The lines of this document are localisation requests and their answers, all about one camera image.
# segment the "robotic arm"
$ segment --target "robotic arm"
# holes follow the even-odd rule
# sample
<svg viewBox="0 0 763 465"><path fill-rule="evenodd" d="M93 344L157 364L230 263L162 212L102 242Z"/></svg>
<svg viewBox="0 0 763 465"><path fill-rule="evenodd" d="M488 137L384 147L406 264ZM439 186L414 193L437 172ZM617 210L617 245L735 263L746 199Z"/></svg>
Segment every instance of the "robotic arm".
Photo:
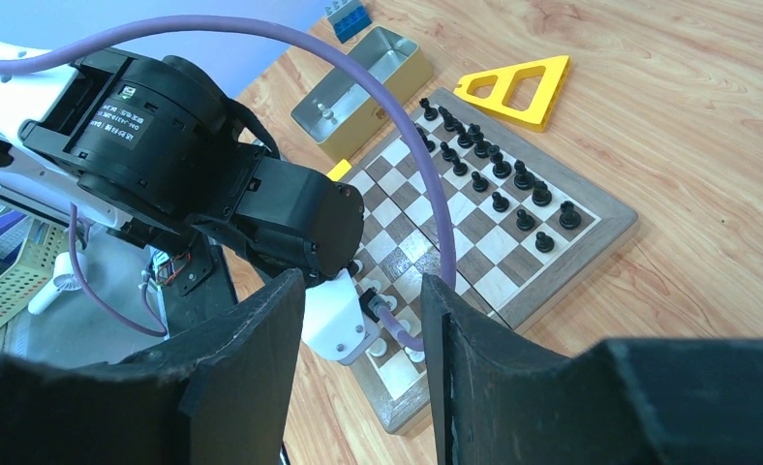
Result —
<svg viewBox="0 0 763 465"><path fill-rule="evenodd" d="M44 52L0 43L0 59ZM264 146L239 142L245 128ZM304 338L327 359L352 362L378 336L347 272L360 193L280 160L253 113L185 59L108 48L0 77L0 197L63 223L74 202L109 233L172 255L204 234L268 277L300 268Z"/></svg>

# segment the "black chess piece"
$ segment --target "black chess piece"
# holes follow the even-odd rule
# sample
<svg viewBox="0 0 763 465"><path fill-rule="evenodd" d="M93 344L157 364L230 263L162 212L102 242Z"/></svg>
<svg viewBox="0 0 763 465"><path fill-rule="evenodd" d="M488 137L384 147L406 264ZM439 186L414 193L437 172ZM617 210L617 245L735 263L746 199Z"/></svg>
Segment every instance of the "black chess piece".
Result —
<svg viewBox="0 0 763 465"><path fill-rule="evenodd" d="M418 104L424 109L424 119L427 121L433 121L439 117L439 112L435 108L430 107L429 100L421 99Z"/></svg>
<svg viewBox="0 0 763 465"><path fill-rule="evenodd" d="M519 208L518 211L515 212L515 216L515 226L517 226L519 230L529 231L535 227L535 218L528 215L524 208Z"/></svg>
<svg viewBox="0 0 763 465"><path fill-rule="evenodd" d="M432 140L427 139L427 135L424 133L424 130L421 129L420 126L416 126L415 129L418 131L418 134L421 136L421 140L424 141L424 145L427 147L428 152L432 152L433 150L436 150L436 143Z"/></svg>
<svg viewBox="0 0 763 465"><path fill-rule="evenodd" d="M481 132L481 127L477 124L471 124L467 131L470 134L470 139L473 143L484 140L484 133Z"/></svg>
<svg viewBox="0 0 763 465"><path fill-rule="evenodd" d="M487 158L488 156L487 149L489 148L490 148L490 142L488 142L487 140L479 140L478 142L475 143L475 150L473 151L473 153L478 158Z"/></svg>
<svg viewBox="0 0 763 465"><path fill-rule="evenodd" d="M535 248L538 249L538 252L546 254L553 250L555 246L556 241L544 232L539 231L538 234L535 235Z"/></svg>
<svg viewBox="0 0 763 465"><path fill-rule="evenodd" d="M504 155L497 145L490 145L490 149L487 150L490 155L490 161L493 163L493 175L498 179L504 179L512 172L512 167L508 162L504 160Z"/></svg>
<svg viewBox="0 0 763 465"><path fill-rule="evenodd" d="M439 114L444 120L444 130L452 133L455 130L456 118L450 113L450 110L444 107L439 107Z"/></svg>
<svg viewBox="0 0 763 465"><path fill-rule="evenodd" d="M458 158L458 155L454 156L451 162L453 162L453 174L457 176L463 176L467 174L467 164L462 162Z"/></svg>
<svg viewBox="0 0 763 465"><path fill-rule="evenodd" d="M571 201L562 203L562 214L559 217L559 224L565 230L574 230L581 226L581 214L575 211L575 205Z"/></svg>
<svg viewBox="0 0 763 465"><path fill-rule="evenodd" d="M509 200L498 192L493 193L493 209L502 213L509 208Z"/></svg>
<svg viewBox="0 0 763 465"><path fill-rule="evenodd" d="M464 123L462 123L459 120L456 120L455 129L456 129L456 134L459 135L459 139L457 140L459 147L461 148L472 147L473 141L470 139L470 136L467 134L467 130L464 129Z"/></svg>
<svg viewBox="0 0 763 465"><path fill-rule="evenodd" d="M481 177L481 174L478 171L473 171L473 174L471 174L471 177L473 178L474 191L484 192L487 190L488 187L490 187L490 181L488 181L484 177Z"/></svg>
<svg viewBox="0 0 763 465"><path fill-rule="evenodd" d="M452 162L453 157L457 155L456 149L451 147L447 142L442 142L439 147L442 148L442 158L444 158L446 162Z"/></svg>
<svg viewBox="0 0 763 465"><path fill-rule="evenodd" d="M533 203L538 206L547 206L553 201L553 193L547 188L544 181L536 181L533 187Z"/></svg>
<svg viewBox="0 0 763 465"><path fill-rule="evenodd" d="M535 175L527 171L524 162L516 160L513 167L515 168L515 177L512 179L512 183L515 184L515 187L522 191L532 189L535 186Z"/></svg>

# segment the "wooden table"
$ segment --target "wooden table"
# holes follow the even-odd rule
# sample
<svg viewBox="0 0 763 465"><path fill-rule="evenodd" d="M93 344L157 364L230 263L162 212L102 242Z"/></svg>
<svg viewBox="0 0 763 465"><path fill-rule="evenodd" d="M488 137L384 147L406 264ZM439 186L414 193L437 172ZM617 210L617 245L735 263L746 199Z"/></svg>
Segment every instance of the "wooden table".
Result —
<svg viewBox="0 0 763 465"><path fill-rule="evenodd" d="M365 4L435 67L408 111L461 75L572 58L547 131L514 130L635 208L641 229L528 337L568 355L617 335L763 337L763 0ZM325 20L312 33L337 44ZM293 49L240 97L288 158L320 171L334 164L290 110L329 69ZM517 105L533 91L520 86ZM240 296L259 286L245 263L231 266ZM429 421L385 435L350 370L306 347L286 441L294 465L436 460Z"/></svg>

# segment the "yellow triangle block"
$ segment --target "yellow triangle block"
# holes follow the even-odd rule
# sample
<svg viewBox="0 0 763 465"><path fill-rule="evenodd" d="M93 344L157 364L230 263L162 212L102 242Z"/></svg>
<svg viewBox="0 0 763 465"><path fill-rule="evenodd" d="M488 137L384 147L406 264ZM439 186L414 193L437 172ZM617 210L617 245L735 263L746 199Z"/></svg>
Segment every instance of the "yellow triangle block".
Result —
<svg viewBox="0 0 763 465"><path fill-rule="evenodd" d="M454 93L460 99L493 117L540 133L547 125L547 120L564 85L567 71L569 71L569 56L554 56L463 76L459 79ZM535 91L530 106L525 110L508 107L519 81L536 76L541 76L541 82L538 84L538 90ZM493 86L493 92L489 96L481 98L474 95L476 89L487 85Z"/></svg>

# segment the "yellow plastic crate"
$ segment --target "yellow plastic crate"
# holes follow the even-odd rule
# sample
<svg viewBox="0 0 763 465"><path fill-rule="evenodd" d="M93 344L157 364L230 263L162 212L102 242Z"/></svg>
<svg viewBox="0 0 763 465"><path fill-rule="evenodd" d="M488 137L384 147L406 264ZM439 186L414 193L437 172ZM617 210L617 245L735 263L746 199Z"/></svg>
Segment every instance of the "yellow plastic crate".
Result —
<svg viewBox="0 0 763 465"><path fill-rule="evenodd" d="M0 275L0 327L28 305L53 275L56 256L66 251L62 228L33 220L16 261Z"/></svg>

